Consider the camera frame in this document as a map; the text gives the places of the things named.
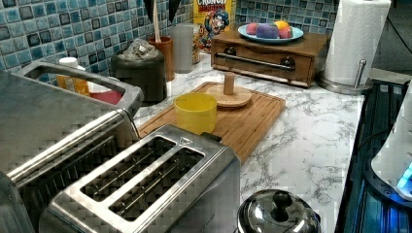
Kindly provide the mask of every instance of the paper towel roll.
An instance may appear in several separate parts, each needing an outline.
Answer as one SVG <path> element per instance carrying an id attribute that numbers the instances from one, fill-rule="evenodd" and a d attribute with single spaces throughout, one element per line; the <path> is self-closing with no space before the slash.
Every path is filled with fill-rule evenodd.
<path id="1" fill-rule="evenodd" d="M 366 83 L 390 6 L 390 0 L 340 0 L 326 58 L 327 80 L 354 85 L 365 59 L 360 84 Z"/>

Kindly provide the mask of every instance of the wooden bread box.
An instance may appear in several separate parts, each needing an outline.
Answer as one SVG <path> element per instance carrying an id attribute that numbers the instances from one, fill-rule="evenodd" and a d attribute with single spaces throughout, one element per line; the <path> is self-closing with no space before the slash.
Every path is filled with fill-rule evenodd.
<path id="1" fill-rule="evenodd" d="M 217 70 L 310 87 L 315 79 L 327 35 L 305 33 L 283 44 L 261 44 L 241 38 L 237 30 L 212 39 L 212 67 Z"/>

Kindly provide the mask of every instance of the bottle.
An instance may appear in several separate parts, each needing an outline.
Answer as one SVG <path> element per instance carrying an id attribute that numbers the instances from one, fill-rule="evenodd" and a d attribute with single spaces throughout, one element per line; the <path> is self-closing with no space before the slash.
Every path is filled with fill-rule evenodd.
<path id="1" fill-rule="evenodd" d="M 71 67 L 71 68 L 75 68 L 75 69 L 79 69 L 79 70 L 86 69 L 85 67 L 82 67 L 79 65 L 79 62 L 76 57 L 60 58 L 58 60 L 58 64 Z M 63 75 L 57 75 L 56 79 L 57 79 L 57 85 L 60 86 L 61 88 L 75 91 L 85 96 L 90 96 L 90 93 L 88 91 L 87 81 L 73 78 L 73 77 L 63 76 Z"/>

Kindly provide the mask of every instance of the countertop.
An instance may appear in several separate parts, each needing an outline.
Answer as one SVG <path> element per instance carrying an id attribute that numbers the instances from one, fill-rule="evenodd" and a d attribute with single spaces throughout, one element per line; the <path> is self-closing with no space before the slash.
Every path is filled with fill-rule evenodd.
<path id="1" fill-rule="evenodd" d="M 188 74 L 167 83 L 168 97 L 139 109 L 137 127 L 172 104 L 177 96 L 205 82 L 222 83 L 210 55 Z M 267 188 L 284 189 L 305 200 L 322 219 L 323 232 L 334 232 L 363 96 L 330 92 L 315 83 L 305 89 L 237 75 L 236 85 L 286 100 L 286 108 L 241 169 L 241 202 Z"/>

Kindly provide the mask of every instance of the blue plate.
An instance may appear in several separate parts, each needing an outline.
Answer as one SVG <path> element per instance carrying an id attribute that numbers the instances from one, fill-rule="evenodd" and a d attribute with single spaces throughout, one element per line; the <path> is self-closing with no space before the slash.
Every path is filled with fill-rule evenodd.
<path id="1" fill-rule="evenodd" d="M 270 43 L 270 44 L 281 44 L 289 41 L 296 40 L 297 38 L 300 38 L 303 36 L 303 31 L 300 30 L 299 28 L 291 27 L 292 29 L 292 37 L 288 39 L 264 39 L 264 38 L 258 38 L 256 35 L 249 35 L 246 33 L 246 27 L 248 25 L 243 25 L 240 26 L 237 31 L 244 37 L 251 39 L 253 41 L 257 42 L 264 42 L 264 43 Z"/>

